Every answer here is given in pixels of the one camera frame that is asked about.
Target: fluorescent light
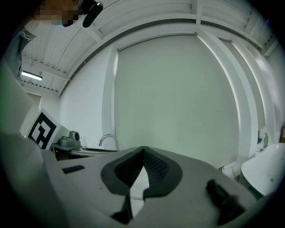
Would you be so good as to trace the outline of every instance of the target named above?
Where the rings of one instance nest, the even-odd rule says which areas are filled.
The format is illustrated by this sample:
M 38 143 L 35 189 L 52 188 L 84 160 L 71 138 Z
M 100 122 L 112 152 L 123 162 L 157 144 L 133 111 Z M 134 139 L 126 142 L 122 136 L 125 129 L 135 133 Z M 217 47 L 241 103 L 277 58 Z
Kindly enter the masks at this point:
M 31 78 L 34 78 L 34 79 L 37 79 L 37 80 L 40 80 L 40 81 L 43 79 L 43 77 L 41 77 L 41 76 L 37 76 L 36 74 L 28 73 L 26 71 L 23 71 L 22 75 L 27 76 L 27 77 L 31 77 Z

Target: roller blind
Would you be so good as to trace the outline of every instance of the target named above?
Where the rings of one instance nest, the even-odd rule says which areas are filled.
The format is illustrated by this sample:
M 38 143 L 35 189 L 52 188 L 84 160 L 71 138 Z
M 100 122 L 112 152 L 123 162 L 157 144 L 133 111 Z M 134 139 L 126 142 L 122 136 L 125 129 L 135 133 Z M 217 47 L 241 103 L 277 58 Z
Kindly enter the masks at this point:
M 119 52 L 116 135 L 221 167 L 236 160 L 237 108 L 217 59 L 196 36 L 162 37 Z
M 244 70 L 244 73 L 249 81 L 250 87 L 252 89 L 252 93 L 254 96 L 254 101 L 256 104 L 256 110 L 257 110 L 257 120 L 258 120 L 258 129 L 260 130 L 265 126 L 265 115 L 264 115 L 264 108 L 263 103 L 260 95 L 260 91 L 257 85 L 257 82 L 254 78 L 253 73 L 251 72 L 251 69 L 249 68 L 248 64 L 242 57 L 242 55 L 239 53 L 239 51 L 235 48 L 234 45 L 232 45 L 231 42 L 222 41 L 227 48 L 231 51 L 233 56 L 236 58 L 236 60 L 241 65 L 242 69 Z
M 40 103 L 41 103 L 41 96 L 35 95 L 35 94 L 30 94 L 27 93 L 29 95 L 29 97 L 33 100 L 33 106 L 31 107 L 30 111 L 28 112 L 22 127 L 20 129 L 20 132 L 22 134 L 22 136 L 27 136 L 28 135 L 28 131 L 33 123 L 33 121 L 35 120 L 35 118 L 37 117 L 38 113 L 39 113 L 39 109 L 40 109 Z

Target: sink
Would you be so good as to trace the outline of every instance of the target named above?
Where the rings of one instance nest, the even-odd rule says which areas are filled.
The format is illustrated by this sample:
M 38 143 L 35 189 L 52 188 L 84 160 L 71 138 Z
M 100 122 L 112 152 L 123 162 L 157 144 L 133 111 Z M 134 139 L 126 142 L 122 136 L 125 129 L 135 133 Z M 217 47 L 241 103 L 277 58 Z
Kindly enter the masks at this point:
M 98 151 L 98 152 L 117 152 L 117 151 L 114 151 L 114 150 L 105 150 L 105 149 L 98 149 L 98 148 L 82 148 L 83 150 L 85 151 Z
M 285 170 L 285 143 L 268 146 L 241 166 L 246 180 L 261 194 L 275 192 Z

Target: ceiling beam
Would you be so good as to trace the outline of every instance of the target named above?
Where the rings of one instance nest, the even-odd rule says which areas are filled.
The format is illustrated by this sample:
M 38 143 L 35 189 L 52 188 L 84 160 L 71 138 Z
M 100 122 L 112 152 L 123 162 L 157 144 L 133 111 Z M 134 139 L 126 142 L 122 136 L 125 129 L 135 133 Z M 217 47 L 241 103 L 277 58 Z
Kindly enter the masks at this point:
M 91 24 L 88 28 L 84 28 L 82 18 L 78 20 L 77 25 L 86 31 L 97 43 L 104 38 L 103 34 L 93 24 Z
M 22 63 L 30 66 L 30 57 L 28 57 L 26 55 L 22 55 Z M 56 68 L 54 68 L 54 67 L 52 67 L 46 63 L 43 63 L 43 62 L 41 62 L 35 58 L 31 58 L 31 66 L 33 66 L 39 70 L 43 70 L 43 71 L 46 71 L 48 73 L 51 73 L 55 76 L 58 76 L 61 79 L 67 78 L 66 73 L 59 71 Z
M 194 0 L 192 5 L 192 12 L 196 14 L 196 24 L 201 24 L 203 0 Z
M 49 90 L 47 88 L 44 88 L 44 87 L 40 87 L 38 85 L 33 85 L 31 83 L 28 83 L 28 82 L 24 82 L 24 81 L 21 81 L 21 83 L 24 84 L 24 87 L 23 89 L 25 90 L 25 87 L 26 88 L 32 88 L 34 90 L 39 90 L 39 91 L 42 91 L 42 92 L 45 92 L 45 93 L 48 93 L 48 94 L 52 94 L 52 95 L 55 95 L 55 96 L 58 96 L 58 92 L 54 91 L 54 90 Z
M 106 42 L 109 42 L 110 40 L 116 38 L 117 36 L 119 36 L 121 33 L 124 33 L 128 30 L 134 29 L 136 27 L 142 26 L 143 24 L 148 24 L 151 22 L 155 22 L 155 21 L 163 21 L 163 20 L 171 20 L 171 19 L 190 19 L 190 20 L 195 20 L 197 19 L 196 14 L 194 13 L 170 13 L 170 14 L 162 14 L 162 15 L 155 15 L 155 16 L 149 16 L 147 18 L 142 18 L 140 20 L 136 20 L 133 21 L 132 23 L 129 23 L 125 26 L 122 26 L 120 28 L 118 28 L 117 30 L 113 31 L 111 34 L 105 36 L 100 42 L 98 42 L 97 44 L 95 44 L 93 47 L 87 49 L 84 53 L 84 55 L 79 56 L 78 59 L 75 61 L 73 67 L 71 68 L 71 70 L 69 71 L 68 74 L 68 78 L 65 79 L 65 81 L 63 82 L 61 88 L 59 89 L 59 94 L 58 96 L 60 96 L 63 92 L 63 90 L 66 87 L 66 84 L 68 83 L 68 81 L 70 81 L 70 78 L 72 77 L 72 75 L 74 74 L 74 72 L 81 66 L 81 64 L 93 53 L 95 52 L 98 48 L 100 48 L 102 45 L 104 45 Z M 252 37 L 250 37 L 247 33 L 244 32 L 244 30 L 241 30 L 239 28 L 237 28 L 236 26 L 233 26 L 229 23 L 225 23 L 224 21 L 215 19 L 215 18 L 211 18 L 208 16 L 201 16 L 201 20 L 203 21 L 208 21 L 214 24 L 219 24 L 222 25 L 226 28 L 229 28 L 235 32 L 237 32 L 238 34 L 240 34 L 242 37 L 247 38 L 248 40 L 250 40 L 251 42 L 253 42 L 254 44 L 257 44 L 258 41 L 256 41 L 255 39 L 253 39 Z
M 248 34 L 248 35 L 252 35 L 255 27 L 257 25 L 257 22 L 259 20 L 259 12 L 257 11 L 257 9 L 253 9 L 252 14 L 249 18 L 248 24 L 246 25 L 244 31 Z

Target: white panel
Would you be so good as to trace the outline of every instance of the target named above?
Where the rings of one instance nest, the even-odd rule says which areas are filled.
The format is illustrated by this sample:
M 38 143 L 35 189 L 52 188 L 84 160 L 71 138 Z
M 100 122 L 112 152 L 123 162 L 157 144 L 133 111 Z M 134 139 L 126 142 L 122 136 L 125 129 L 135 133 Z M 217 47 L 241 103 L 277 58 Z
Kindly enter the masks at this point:
M 55 26 L 53 35 L 46 49 L 44 62 L 58 67 L 62 55 L 79 30 L 77 26 L 69 26 L 66 28 L 63 26 Z
M 243 13 L 245 13 L 247 16 L 250 16 L 253 8 L 248 0 L 216 0 L 216 1 L 223 2 L 228 6 L 237 8 Z
M 244 30 L 245 25 L 246 25 L 245 21 L 240 21 L 240 20 L 234 18 L 232 15 L 228 15 L 223 11 L 220 11 L 218 9 L 212 9 L 212 8 L 206 7 L 206 6 L 203 7 L 202 15 L 222 20 L 223 22 L 232 24 L 232 25 L 234 25 L 237 28 L 242 29 L 242 30 Z
M 55 93 L 54 91 L 46 90 L 41 88 L 42 90 L 37 90 L 37 86 L 32 87 L 25 84 L 23 90 L 28 93 L 33 93 L 41 96 L 41 104 L 40 109 L 44 108 L 48 114 L 50 114 L 56 121 L 59 120 L 59 104 L 60 98 L 58 98 L 57 94 L 50 94 L 50 92 Z
M 272 143 L 275 131 L 275 114 L 274 114 L 273 101 L 264 77 L 264 72 L 259 67 L 255 57 L 250 53 L 247 47 L 241 42 L 241 39 L 233 38 L 233 45 L 246 60 L 257 82 L 265 110 L 265 123 L 266 123 L 265 130 L 269 136 L 269 143 Z
M 198 29 L 197 33 L 222 65 L 234 92 L 240 130 L 236 162 L 241 165 L 255 155 L 257 146 L 258 122 L 253 93 L 244 71 L 229 49 L 206 29 Z
M 100 31 L 104 35 L 108 35 L 111 32 L 115 31 L 116 29 L 127 25 L 130 20 L 136 21 L 142 18 L 146 18 L 149 16 L 156 16 L 159 14 L 165 13 L 190 13 L 191 6 L 189 3 L 178 4 L 178 3 L 168 3 L 168 4 L 158 4 L 158 5 L 150 5 L 144 8 L 138 8 L 136 10 L 132 10 L 126 14 L 122 14 L 118 16 L 115 20 L 110 21 L 101 26 L 98 24 Z
M 77 54 L 77 52 L 82 52 L 83 50 L 81 49 L 81 46 L 90 38 L 86 32 L 81 29 L 75 37 L 71 40 L 71 42 L 68 44 L 66 47 L 64 53 L 62 54 L 62 57 L 60 58 L 60 62 L 58 63 L 58 67 L 60 69 L 66 69 L 70 68 L 68 66 L 68 62 L 74 55 Z
M 114 4 L 103 10 L 104 13 L 100 13 L 96 18 L 95 24 L 100 29 L 106 23 L 110 21 L 130 13 L 131 11 L 138 11 L 141 9 L 145 9 L 145 14 L 148 14 L 147 10 L 156 6 L 162 7 L 164 4 L 191 4 L 191 0 L 128 0 L 128 1 L 120 1 L 120 4 Z
M 88 147 L 98 147 L 102 137 L 102 97 L 110 48 L 92 58 L 61 96 L 60 123 L 85 136 Z
M 264 108 L 262 104 L 262 99 L 260 95 L 260 91 L 258 89 L 257 82 L 242 55 L 239 53 L 239 51 L 232 45 L 232 43 L 227 41 L 222 41 L 224 45 L 227 46 L 227 48 L 231 51 L 231 53 L 234 55 L 236 60 L 239 62 L 240 66 L 242 67 L 248 82 L 250 84 L 250 87 L 253 92 L 256 109 L 257 109 L 257 117 L 258 117 L 258 130 L 262 129 L 265 126 L 265 115 L 264 115 Z
M 277 93 L 277 97 L 280 97 L 279 109 L 281 110 L 281 123 L 283 123 L 285 121 L 285 51 L 283 47 L 279 45 L 267 60 L 273 70 L 274 80 L 278 88 L 278 91 L 272 91 L 272 93 Z M 276 127 L 277 130 L 280 130 L 280 124 Z
M 51 29 L 51 25 L 39 23 L 36 28 L 32 31 L 36 38 L 33 41 L 29 42 L 24 49 L 24 53 L 27 55 L 32 55 L 32 57 L 36 59 L 40 59 L 40 50 L 43 45 L 43 40 L 45 38 L 46 32 L 49 30 L 51 34 L 53 33 L 53 29 Z
M 243 24 L 246 24 L 249 19 L 249 15 L 240 9 L 233 7 L 231 4 L 225 3 L 224 1 L 205 0 L 204 7 L 220 11 L 220 13 L 222 13 L 225 17 L 232 17 L 233 19 L 238 20 Z
M 45 32 L 42 33 L 40 48 L 38 49 L 38 55 L 37 55 L 38 59 L 40 59 L 40 60 L 45 59 L 45 52 L 48 48 L 49 40 L 54 35 L 55 35 L 54 26 L 52 26 L 52 25 L 45 26 Z
M 156 147 L 215 167 L 236 160 L 239 123 L 233 91 L 196 36 L 163 37 L 121 51 L 115 115 L 122 150 Z
M 252 47 L 251 45 L 247 45 L 247 48 L 256 59 L 256 62 L 258 63 L 266 80 L 274 106 L 275 131 L 280 131 L 280 127 L 285 121 L 284 108 L 283 108 L 284 105 L 280 95 L 280 90 L 282 90 L 283 84 L 280 83 L 279 77 L 275 75 L 276 73 L 273 72 L 273 68 L 268 63 L 266 58 L 256 48 Z

